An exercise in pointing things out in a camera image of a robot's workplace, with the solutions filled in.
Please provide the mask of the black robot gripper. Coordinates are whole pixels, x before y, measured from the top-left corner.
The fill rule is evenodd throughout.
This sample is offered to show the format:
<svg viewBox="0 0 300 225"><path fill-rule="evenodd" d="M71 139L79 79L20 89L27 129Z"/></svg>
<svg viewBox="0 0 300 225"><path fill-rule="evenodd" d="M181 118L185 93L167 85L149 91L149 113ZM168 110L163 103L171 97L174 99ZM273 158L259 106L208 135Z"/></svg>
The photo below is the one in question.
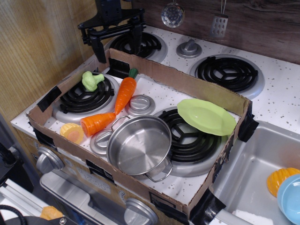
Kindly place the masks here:
<svg viewBox="0 0 300 225"><path fill-rule="evenodd" d="M101 40L130 33L133 37L133 52L141 50L143 28L145 27L143 8L123 9L119 0L95 1L97 13L91 19L78 25L82 41L92 47L98 61L106 63Z"/></svg>

